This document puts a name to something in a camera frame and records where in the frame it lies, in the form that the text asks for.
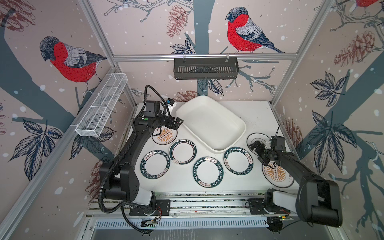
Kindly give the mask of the small white emblem plate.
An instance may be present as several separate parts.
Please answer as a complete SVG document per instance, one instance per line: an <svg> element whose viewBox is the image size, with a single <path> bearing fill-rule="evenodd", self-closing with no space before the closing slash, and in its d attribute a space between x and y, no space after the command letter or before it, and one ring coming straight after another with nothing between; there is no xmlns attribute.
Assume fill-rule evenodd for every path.
<svg viewBox="0 0 384 240"><path fill-rule="evenodd" d="M259 142L261 142L263 145L266 145L266 143L267 143L267 141L266 141L265 139L262 139L262 138L253 138L253 139L249 140L248 145L249 145L250 143L255 142L255 141L259 141Z"/></svg>

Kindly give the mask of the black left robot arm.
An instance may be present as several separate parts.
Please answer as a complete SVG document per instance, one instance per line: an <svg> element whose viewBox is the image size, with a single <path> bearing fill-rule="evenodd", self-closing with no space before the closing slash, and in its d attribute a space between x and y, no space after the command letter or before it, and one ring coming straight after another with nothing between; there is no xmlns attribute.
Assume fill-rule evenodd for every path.
<svg viewBox="0 0 384 240"><path fill-rule="evenodd" d="M154 130L163 126L177 130L183 120L179 117L136 117L133 119L133 132L119 154L110 163L99 169L100 189L99 208L110 214L120 207L130 205L152 213L156 208L154 192L140 187L135 167L140 153Z"/></svg>

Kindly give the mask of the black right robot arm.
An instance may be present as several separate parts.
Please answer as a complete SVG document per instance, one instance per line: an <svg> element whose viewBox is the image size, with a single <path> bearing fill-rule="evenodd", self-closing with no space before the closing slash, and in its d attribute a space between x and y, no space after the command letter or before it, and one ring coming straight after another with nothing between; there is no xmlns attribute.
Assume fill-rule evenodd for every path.
<svg viewBox="0 0 384 240"><path fill-rule="evenodd" d="M264 208L268 212L286 209L298 215L303 222L339 228L343 224L341 194L338 184L325 180L285 151L283 137L273 136L268 149L260 140L248 147L258 156L263 166L270 162L282 167L298 183L296 196L284 191L269 189L265 193Z"/></svg>

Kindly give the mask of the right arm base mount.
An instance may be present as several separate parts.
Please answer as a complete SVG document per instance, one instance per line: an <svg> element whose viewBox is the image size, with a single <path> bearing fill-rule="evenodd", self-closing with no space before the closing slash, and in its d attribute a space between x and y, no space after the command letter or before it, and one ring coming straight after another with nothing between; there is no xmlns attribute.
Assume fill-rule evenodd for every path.
<svg viewBox="0 0 384 240"><path fill-rule="evenodd" d="M290 215L291 211L279 206L273 205L268 207L264 203L264 199L248 199L245 203L245 207L250 210L251 215Z"/></svg>

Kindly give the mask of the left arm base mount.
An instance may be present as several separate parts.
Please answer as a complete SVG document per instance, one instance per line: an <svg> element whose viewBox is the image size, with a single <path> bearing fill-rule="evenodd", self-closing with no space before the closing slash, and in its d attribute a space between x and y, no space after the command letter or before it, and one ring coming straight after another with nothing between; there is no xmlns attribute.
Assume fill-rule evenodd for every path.
<svg viewBox="0 0 384 240"><path fill-rule="evenodd" d="M170 214L170 200L156 200L148 206L138 205L132 207L129 212L130 217L152 217L168 216Z"/></svg>

